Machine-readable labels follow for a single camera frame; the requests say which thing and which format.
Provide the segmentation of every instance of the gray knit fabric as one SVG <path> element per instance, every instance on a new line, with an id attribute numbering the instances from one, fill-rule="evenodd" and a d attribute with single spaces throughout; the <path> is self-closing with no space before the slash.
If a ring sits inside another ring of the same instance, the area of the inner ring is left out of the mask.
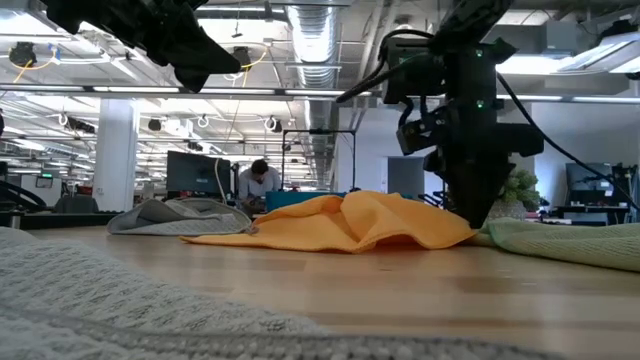
<path id="1" fill-rule="evenodd" d="M 211 199 L 147 200 L 107 225 L 111 234 L 199 236 L 247 231 L 251 219 L 242 211 Z"/>
<path id="2" fill-rule="evenodd" d="M 0 303 L 0 359 L 561 360 L 477 340 L 119 329 Z"/>
<path id="3" fill-rule="evenodd" d="M 322 331 L 306 318 L 151 280 L 82 244 L 35 238 L 24 245 L 0 239 L 0 301 L 137 329 Z"/>

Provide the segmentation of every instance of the wooden table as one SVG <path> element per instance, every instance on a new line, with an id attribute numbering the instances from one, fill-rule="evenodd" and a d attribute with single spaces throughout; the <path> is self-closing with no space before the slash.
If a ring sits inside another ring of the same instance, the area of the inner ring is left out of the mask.
<path id="1" fill-rule="evenodd" d="M 640 358 L 640 275 L 480 247 L 361 255 L 187 245 L 105 229 L 79 240 L 153 277 L 309 316 L 338 332 L 479 337 L 577 359 Z"/>

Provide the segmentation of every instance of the man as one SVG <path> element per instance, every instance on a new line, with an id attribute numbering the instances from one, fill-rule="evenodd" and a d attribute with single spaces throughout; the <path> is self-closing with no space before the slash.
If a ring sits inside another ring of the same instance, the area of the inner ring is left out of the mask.
<path id="1" fill-rule="evenodd" d="M 260 159 L 254 161 L 250 169 L 240 174 L 238 185 L 239 208 L 252 216 L 265 212 L 264 196 L 269 191 L 280 190 L 282 181 L 278 170 Z"/>

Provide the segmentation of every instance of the light green knit fabric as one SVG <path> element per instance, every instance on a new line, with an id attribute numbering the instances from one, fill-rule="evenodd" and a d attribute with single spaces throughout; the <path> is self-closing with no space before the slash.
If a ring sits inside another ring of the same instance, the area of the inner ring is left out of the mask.
<path id="1" fill-rule="evenodd" d="M 500 219 L 486 230 L 494 245 L 512 253 L 640 272 L 640 224 L 585 227 Z"/>

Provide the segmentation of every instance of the orange cloth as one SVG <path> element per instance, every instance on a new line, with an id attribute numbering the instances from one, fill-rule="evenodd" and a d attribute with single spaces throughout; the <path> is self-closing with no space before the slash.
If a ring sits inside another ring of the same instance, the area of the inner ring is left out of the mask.
<path id="1" fill-rule="evenodd" d="M 466 220 L 421 202 L 369 191 L 344 199 L 327 195 L 277 209 L 254 223 L 252 235 L 182 238 L 208 245 L 360 253 L 377 244 L 415 241 L 427 249 L 451 247 L 472 237 Z"/>

